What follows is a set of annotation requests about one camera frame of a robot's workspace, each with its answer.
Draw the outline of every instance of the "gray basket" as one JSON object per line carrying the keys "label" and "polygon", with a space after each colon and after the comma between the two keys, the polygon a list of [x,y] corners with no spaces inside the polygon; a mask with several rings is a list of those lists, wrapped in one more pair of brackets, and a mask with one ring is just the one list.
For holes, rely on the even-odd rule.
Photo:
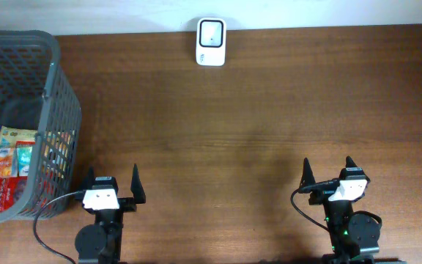
{"label": "gray basket", "polygon": [[[38,131],[26,188],[0,213],[0,222],[33,219],[44,204],[70,190],[81,107],[59,60],[58,43],[46,32],[0,32],[0,125]],[[65,207],[66,201],[59,201],[42,217]]]}

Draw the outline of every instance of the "red package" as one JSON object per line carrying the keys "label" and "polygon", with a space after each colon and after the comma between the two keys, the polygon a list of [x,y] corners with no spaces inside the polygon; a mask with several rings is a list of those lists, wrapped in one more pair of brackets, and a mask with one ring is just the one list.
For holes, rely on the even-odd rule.
{"label": "red package", "polygon": [[27,177],[0,178],[0,212],[14,205],[26,187]]}

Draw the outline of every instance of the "wood surface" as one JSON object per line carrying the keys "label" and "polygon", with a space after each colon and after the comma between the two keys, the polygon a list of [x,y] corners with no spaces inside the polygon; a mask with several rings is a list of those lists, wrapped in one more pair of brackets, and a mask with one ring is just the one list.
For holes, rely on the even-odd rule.
{"label": "wood surface", "polygon": [[[226,64],[195,63],[194,33],[58,38],[83,110],[74,186],[89,166],[147,203],[125,214],[128,263],[319,257],[327,233],[290,205],[303,159],[316,180],[347,155],[371,178],[355,210],[384,221],[379,257],[422,263],[422,25],[228,32]],[[322,207],[296,203],[321,221]],[[72,203],[40,236],[77,259],[94,218]],[[0,263],[66,263],[29,221],[0,224]]]}

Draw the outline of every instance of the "cable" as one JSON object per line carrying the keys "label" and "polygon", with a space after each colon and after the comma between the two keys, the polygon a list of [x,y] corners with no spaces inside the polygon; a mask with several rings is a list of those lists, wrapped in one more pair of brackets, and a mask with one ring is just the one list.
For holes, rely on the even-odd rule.
{"label": "cable", "polygon": [[49,246],[47,246],[45,243],[43,243],[43,241],[40,239],[40,237],[38,236],[38,234],[37,234],[37,221],[38,221],[38,218],[40,217],[40,215],[42,214],[42,212],[45,210],[45,208],[47,208],[51,203],[53,203],[53,202],[56,202],[56,201],[58,201],[58,200],[61,200],[61,199],[63,199],[63,198],[66,198],[66,197],[70,197],[70,196],[72,196],[72,195],[76,195],[76,194],[82,194],[82,193],[84,193],[85,191],[75,191],[75,192],[72,192],[72,193],[69,193],[69,194],[65,194],[65,195],[61,195],[60,197],[57,197],[57,198],[55,198],[55,199],[53,199],[53,200],[51,200],[50,202],[48,202],[46,205],[43,205],[41,208],[40,208],[40,210],[37,212],[37,214],[35,215],[35,219],[34,219],[34,226],[33,226],[33,230],[34,230],[34,236],[35,236],[35,239],[37,239],[37,242],[38,243],[40,243],[40,245],[42,245],[46,250],[48,250],[48,251],[50,251],[51,253],[53,253],[53,254],[55,254],[56,256],[58,256],[58,257],[62,257],[62,258],[64,258],[64,259],[66,259],[66,260],[68,260],[68,261],[70,261],[72,264],[76,264],[76,262],[72,259],[72,258],[70,258],[70,257],[68,257],[67,255],[65,255],[65,254],[62,254],[62,253],[60,253],[60,252],[58,252],[58,251],[56,251],[55,249],[52,249],[51,247],[49,247]]}
{"label": "cable", "polygon": [[291,194],[291,204],[292,204],[292,206],[294,206],[294,209],[295,209],[298,213],[300,213],[302,216],[304,216],[307,220],[309,220],[309,221],[311,221],[312,223],[316,224],[317,226],[319,226],[319,227],[323,228],[323,230],[325,230],[325,231],[327,231],[327,232],[330,232],[330,231],[328,230],[328,228],[327,228],[327,227],[323,226],[323,225],[322,225],[322,224],[320,224],[318,221],[313,220],[310,216],[308,216],[308,215],[304,214],[304,212],[302,212],[302,211],[299,209],[299,207],[298,207],[298,206],[296,206],[296,204],[294,203],[294,195],[296,195],[296,193],[297,193],[299,190],[300,190],[300,188],[299,188],[299,189],[297,189],[297,190],[295,190],[295,191]]}

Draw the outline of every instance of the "black cable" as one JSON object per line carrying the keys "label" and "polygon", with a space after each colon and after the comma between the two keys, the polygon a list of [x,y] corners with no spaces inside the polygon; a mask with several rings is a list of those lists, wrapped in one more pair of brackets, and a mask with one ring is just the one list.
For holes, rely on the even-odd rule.
{"label": "black cable", "polygon": [[47,206],[49,206],[51,203],[53,203],[53,202],[56,202],[56,201],[58,201],[58,200],[61,200],[61,199],[63,199],[63,198],[66,198],[66,197],[70,197],[70,196],[72,196],[72,195],[76,195],[76,194],[81,194],[81,193],[84,193],[85,191],[75,191],[75,192],[73,192],[73,193],[69,193],[69,194],[65,194],[65,195],[61,195],[60,197],[57,197],[57,198],[55,198],[55,199],[53,199],[53,200],[51,200],[49,203],[47,203],[46,205],[43,205],[41,208],[40,208],[40,210],[37,212],[37,214],[35,215],[35,219],[34,219],[34,226],[33,226],[33,230],[34,230],[34,236],[35,236],[35,239],[37,239],[37,242],[38,243],[40,243],[40,245],[42,245],[46,250],[48,250],[48,251],[50,251],[51,253],[53,253],[53,254],[55,254],[56,256],[58,256],[58,257],[62,257],[62,258],[64,258],[64,259],[66,259],[66,260],[68,260],[69,262],[71,262],[72,264],[76,264],[76,262],[72,259],[72,258],[70,258],[70,257],[68,257],[67,255],[65,255],[65,254],[62,254],[62,253],[60,253],[60,252],[58,252],[58,251],[56,251],[55,249],[52,249],[51,247],[49,247],[49,246],[47,246],[45,243],[43,243],[43,241],[40,239],[40,237],[38,236],[38,234],[37,234],[37,221],[38,221],[38,218],[40,217],[40,215],[42,214],[42,212],[45,210],[45,208],[47,208]]}
{"label": "black cable", "polygon": [[320,224],[318,221],[313,220],[310,216],[304,214],[304,212],[302,212],[298,206],[296,206],[296,204],[294,203],[294,195],[296,195],[297,192],[299,192],[300,189],[295,190],[292,194],[291,194],[291,204],[292,206],[294,206],[294,209],[300,213],[302,216],[304,216],[307,220],[311,221],[312,223],[316,224],[317,226],[323,228],[323,230],[330,232],[328,230],[327,227],[325,227],[323,224]]}

